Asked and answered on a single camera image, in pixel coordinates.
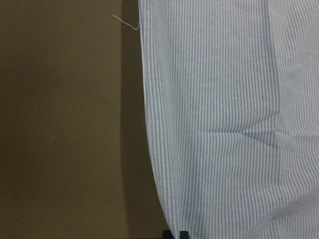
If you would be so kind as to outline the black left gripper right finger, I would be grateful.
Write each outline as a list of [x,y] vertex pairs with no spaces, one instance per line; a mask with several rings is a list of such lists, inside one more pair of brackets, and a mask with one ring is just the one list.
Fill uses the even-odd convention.
[[189,239],[189,232],[188,231],[180,231],[179,232],[179,239]]

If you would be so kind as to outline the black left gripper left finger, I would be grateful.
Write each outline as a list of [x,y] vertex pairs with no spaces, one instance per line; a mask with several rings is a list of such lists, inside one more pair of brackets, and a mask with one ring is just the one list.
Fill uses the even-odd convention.
[[172,232],[170,230],[164,230],[162,232],[162,239],[173,239]]

